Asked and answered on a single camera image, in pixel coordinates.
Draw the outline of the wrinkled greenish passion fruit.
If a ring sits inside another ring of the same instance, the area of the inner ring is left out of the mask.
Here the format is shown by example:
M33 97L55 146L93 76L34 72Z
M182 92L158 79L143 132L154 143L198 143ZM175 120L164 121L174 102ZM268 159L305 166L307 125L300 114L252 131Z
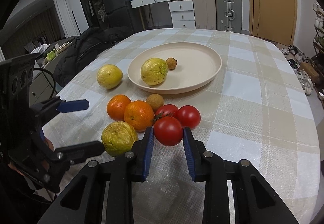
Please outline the wrinkled greenish passion fruit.
M118 157L132 149L138 135L133 126L126 122L113 122L102 132L102 144L112 157Z

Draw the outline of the orange mandarin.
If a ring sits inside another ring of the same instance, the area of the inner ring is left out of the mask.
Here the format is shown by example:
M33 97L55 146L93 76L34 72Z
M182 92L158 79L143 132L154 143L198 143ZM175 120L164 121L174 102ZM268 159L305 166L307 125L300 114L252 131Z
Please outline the orange mandarin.
M131 100L125 95L114 96L107 104L108 116L117 122L123 121L125 108L130 103Z
M143 132L153 124L154 112L151 106L144 101L129 103L124 111L124 122L133 126L138 132Z

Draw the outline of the smooth yellow passion fruit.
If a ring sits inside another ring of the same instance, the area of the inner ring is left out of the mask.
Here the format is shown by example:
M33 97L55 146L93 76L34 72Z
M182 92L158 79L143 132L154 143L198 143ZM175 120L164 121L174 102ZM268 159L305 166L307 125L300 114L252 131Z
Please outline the smooth yellow passion fruit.
M97 71L97 82L105 89L115 88L123 79L123 72L115 65L106 64Z

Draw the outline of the red tomato with stem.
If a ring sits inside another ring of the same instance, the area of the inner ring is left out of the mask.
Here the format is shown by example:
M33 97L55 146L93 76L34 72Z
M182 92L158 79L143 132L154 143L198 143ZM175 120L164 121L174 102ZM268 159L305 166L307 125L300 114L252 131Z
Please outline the red tomato with stem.
M165 116L174 116L178 112L175 105L163 105L155 112L155 118L160 119Z

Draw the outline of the large brown longan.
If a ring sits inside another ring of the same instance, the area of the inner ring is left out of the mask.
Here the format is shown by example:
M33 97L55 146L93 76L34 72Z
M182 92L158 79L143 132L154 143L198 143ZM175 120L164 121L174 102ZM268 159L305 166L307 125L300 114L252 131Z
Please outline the large brown longan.
M147 97L146 103L148 103L152 110L156 112L160 107L164 105L164 99L159 94L151 94Z

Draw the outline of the green mug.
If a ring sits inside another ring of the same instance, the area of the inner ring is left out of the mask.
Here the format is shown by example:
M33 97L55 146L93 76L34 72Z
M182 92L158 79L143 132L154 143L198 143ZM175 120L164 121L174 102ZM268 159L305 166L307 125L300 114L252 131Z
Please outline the green mug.
M53 49L52 51L50 51L47 56L47 61L52 61L54 58L56 58L56 49Z

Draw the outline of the black jacket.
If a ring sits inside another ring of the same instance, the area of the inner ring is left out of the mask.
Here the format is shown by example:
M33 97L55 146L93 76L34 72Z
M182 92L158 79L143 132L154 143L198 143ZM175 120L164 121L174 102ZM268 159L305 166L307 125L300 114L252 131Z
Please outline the black jacket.
M77 36L54 70L55 82L64 87L103 51L110 49L131 35L128 27L103 30L89 28Z

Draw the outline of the cream round plate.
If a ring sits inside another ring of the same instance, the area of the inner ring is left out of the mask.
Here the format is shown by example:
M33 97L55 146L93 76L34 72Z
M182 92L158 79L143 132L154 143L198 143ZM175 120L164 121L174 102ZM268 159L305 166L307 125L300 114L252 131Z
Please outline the cream round plate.
M127 75L144 91L173 95L203 87L221 67L221 56L212 48L178 42L145 50L132 60Z

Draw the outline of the yellow passion fruit in plate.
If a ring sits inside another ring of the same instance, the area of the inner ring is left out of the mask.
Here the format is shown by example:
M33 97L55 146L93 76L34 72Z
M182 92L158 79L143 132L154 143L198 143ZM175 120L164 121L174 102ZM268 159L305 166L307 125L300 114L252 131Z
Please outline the yellow passion fruit in plate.
M168 67L165 60L160 58L147 59L141 67L141 79L147 85L159 85L166 79Z

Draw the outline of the small longan in plate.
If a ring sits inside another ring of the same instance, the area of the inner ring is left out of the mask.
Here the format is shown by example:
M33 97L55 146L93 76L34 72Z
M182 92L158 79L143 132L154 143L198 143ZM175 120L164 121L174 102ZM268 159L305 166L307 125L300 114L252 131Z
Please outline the small longan in plate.
M174 70L177 67L177 60L172 57L168 58L166 63L169 70Z

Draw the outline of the white drawer desk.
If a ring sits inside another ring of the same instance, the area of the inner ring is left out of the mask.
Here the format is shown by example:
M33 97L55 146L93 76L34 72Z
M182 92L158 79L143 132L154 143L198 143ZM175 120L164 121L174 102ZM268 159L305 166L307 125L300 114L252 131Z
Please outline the white drawer desk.
M133 9L167 3L174 28L195 29L193 0L130 0Z

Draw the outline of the silver aluminium suitcase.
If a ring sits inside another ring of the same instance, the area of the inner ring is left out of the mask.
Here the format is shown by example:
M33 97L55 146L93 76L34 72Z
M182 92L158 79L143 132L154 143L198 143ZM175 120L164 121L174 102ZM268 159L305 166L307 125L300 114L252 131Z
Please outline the silver aluminium suitcase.
M215 0L217 30L242 32L242 0Z

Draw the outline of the wooden shoe rack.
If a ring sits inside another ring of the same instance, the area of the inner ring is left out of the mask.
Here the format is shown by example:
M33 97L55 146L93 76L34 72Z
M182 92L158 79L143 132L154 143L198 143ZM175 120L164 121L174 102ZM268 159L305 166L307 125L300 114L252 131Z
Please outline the wooden shoe rack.
M323 68L323 9L318 2L314 2L312 8L316 13L314 22L315 37L312 42L315 50L314 62Z

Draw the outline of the beige suitcase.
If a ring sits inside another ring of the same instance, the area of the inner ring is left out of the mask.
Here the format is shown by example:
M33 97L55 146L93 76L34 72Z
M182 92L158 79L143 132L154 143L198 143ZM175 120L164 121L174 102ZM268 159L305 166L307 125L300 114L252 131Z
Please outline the beige suitcase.
M216 1L193 0L195 27L197 29L217 29Z

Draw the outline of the wooden door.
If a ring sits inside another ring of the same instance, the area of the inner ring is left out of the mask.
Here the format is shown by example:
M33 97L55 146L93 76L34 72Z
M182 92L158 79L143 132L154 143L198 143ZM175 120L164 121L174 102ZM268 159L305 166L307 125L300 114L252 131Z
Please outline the wooden door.
M252 36L283 45L293 42L297 0L249 0Z

